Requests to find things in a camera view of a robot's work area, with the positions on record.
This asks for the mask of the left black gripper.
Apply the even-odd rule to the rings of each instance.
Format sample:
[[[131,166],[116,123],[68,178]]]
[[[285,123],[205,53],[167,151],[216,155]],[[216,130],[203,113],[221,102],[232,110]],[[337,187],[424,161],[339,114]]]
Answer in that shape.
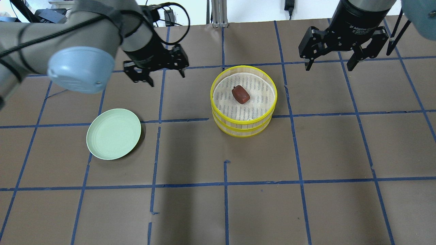
[[[123,62],[123,72],[134,83],[148,83],[154,88],[150,72],[162,68],[177,70],[182,78],[186,77],[185,70],[189,67],[189,60],[181,44],[167,50],[159,37],[152,37],[147,43],[143,38],[128,37],[124,39],[123,51],[130,58]]]

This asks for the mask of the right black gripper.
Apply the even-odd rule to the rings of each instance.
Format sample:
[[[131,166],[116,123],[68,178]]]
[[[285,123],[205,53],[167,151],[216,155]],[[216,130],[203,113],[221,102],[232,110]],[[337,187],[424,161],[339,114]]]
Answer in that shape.
[[[357,7],[337,7],[327,31],[308,27],[299,46],[299,56],[304,59],[306,71],[314,61],[327,51],[350,51],[354,53],[347,62],[348,71],[353,71],[358,62],[379,55],[388,40],[385,27],[379,26],[385,11],[366,11]],[[366,48],[362,44],[370,40]]]

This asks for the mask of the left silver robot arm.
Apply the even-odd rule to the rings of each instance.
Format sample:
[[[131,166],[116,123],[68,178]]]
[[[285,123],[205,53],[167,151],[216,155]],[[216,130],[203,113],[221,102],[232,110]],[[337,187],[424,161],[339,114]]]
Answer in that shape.
[[[47,75],[69,91],[103,91],[119,48],[129,57],[124,72],[154,86],[150,73],[189,66],[180,40],[166,42],[153,23],[157,10],[135,0],[78,0],[65,23],[1,22],[1,107],[31,74]]]

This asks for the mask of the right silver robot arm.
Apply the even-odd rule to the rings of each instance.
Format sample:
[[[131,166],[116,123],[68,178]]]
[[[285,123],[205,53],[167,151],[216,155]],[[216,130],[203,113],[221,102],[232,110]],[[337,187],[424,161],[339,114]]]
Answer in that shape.
[[[328,28],[321,31],[310,26],[298,46],[305,70],[309,71],[318,57],[334,51],[353,51],[347,62],[349,71],[362,60],[376,58],[385,43],[388,43],[386,54],[390,55],[410,24],[422,37],[435,40],[434,0],[402,0],[397,22],[403,15],[407,22],[397,35],[394,34],[397,26],[389,35],[381,22],[393,5],[394,0],[339,1]]]

